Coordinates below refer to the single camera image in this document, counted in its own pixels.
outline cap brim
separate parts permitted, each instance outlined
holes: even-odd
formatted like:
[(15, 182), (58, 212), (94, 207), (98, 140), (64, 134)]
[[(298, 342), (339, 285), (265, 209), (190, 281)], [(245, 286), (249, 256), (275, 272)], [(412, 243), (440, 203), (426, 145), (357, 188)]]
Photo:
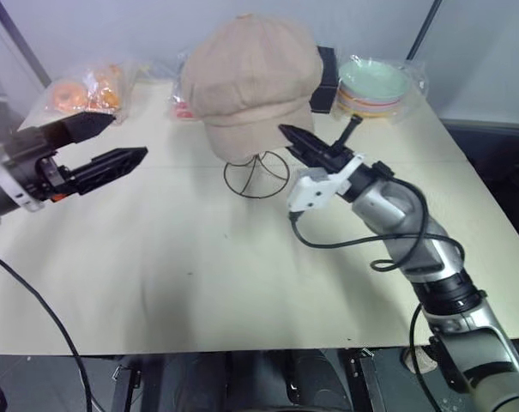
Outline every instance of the cap brim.
[(205, 125), (211, 149), (217, 157), (236, 164), (267, 150), (291, 146), (278, 129), (279, 124), (291, 124), (313, 132), (309, 103), (295, 112), (259, 122), (235, 126)]

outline white table surface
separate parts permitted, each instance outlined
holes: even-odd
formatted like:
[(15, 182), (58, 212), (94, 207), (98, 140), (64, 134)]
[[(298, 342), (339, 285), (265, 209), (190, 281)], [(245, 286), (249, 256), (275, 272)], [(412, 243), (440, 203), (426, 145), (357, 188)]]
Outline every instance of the white table surface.
[[(112, 148), (147, 146), (132, 174), (3, 218), (0, 257), (42, 293), (81, 353), (407, 344), (418, 302), (400, 272), (370, 270), (387, 256), (383, 245), (301, 245), (287, 191), (266, 200), (231, 193), (202, 124), (169, 119), (169, 90), (137, 85), (123, 124), (56, 157), (76, 167)], [(26, 126), (54, 119), (39, 106)], [(326, 115), (315, 122), (327, 142), (346, 125)], [(398, 124), (366, 120), (348, 145), (425, 192), (431, 213), (465, 246), (466, 268), (507, 333), (519, 337), (519, 237), (431, 108), (424, 103)], [(299, 224), (318, 242), (370, 234), (339, 199)], [(429, 335), (421, 320), (418, 342)], [(39, 304), (0, 269), (0, 354), (68, 352)]]

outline white wall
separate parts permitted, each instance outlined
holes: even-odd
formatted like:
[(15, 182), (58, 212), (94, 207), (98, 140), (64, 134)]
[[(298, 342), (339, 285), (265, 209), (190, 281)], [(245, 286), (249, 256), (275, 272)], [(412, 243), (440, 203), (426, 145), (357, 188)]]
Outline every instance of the white wall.
[(321, 45), (350, 54), (404, 58), (423, 22), (425, 0), (3, 0), (50, 76), (100, 55), (129, 52), (175, 62), (235, 15), (259, 12), (302, 21)]
[(519, 0), (444, 0), (416, 58), (439, 117), (519, 124)]
[(0, 81), (8, 94), (11, 108), (26, 116), (43, 90), (22, 55), (0, 25)]

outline gray robot arm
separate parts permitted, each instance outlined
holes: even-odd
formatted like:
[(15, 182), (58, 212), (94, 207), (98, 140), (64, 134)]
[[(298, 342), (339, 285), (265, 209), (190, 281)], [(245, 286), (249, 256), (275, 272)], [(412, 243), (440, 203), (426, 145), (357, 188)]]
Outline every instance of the gray robot arm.
[[(290, 219), (295, 224), (304, 211), (322, 207), (336, 193), (372, 232), (402, 235), (384, 240), (392, 259), (383, 263), (397, 262), (412, 284), (446, 382), (469, 392), (480, 411), (519, 411), (519, 356), (486, 293), (474, 286), (456, 245), (432, 236), (447, 233), (428, 215), (420, 191), (395, 179), (383, 163), (362, 164), (363, 156), (344, 145), (360, 121), (352, 118), (332, 146), (306, 130), (280, 126), (293, 144), (288, 150), (311, 168), (300, 174), (288, 198)], [(417, 239), (422, 223), (427, 235)]]

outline bowl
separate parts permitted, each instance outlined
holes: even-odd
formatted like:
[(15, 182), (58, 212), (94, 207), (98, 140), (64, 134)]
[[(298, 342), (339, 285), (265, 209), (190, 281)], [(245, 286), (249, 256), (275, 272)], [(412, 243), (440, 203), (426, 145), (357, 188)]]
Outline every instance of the bowl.
[(401, 102), (401, 98), (398, 98), (388, 103), (375, 103), (371, 100), (364, 100), (359, 99), (357, 97), (353, 97), (351, 94), (349, 94), (342, 88), (337, 90), (337, 99), (344, 105), (360, 106), (361, 108), (364, 108), (365, 110), (370, 110), (372, 112), (385, 112), (391, 110), (395, 107), (398, 107), (398, 105)]
[(356, 112), (360, 116), (372, 117), (389, 116), (398, 109), (401, 100), (386, 105), (372, 105), (363, 100), (352, 99), (342, 90), (337, 91), (337, 103), (347, 112)]
[(351, 60), (339, 68), (340, 89), (372, 105), (396, 103), (410, 89), (401, 70), (376, 60)]
[(362, 118), (387, 118), (391, 115), (391, 112), (380, 112), (380, 113), (361, 112), (360, 110), (351, 109), (350, 107), (344, 106), (339, 101), (337, 102), (337, 108), (346, 114), (349, 114), (349, 115), (356, 114)]

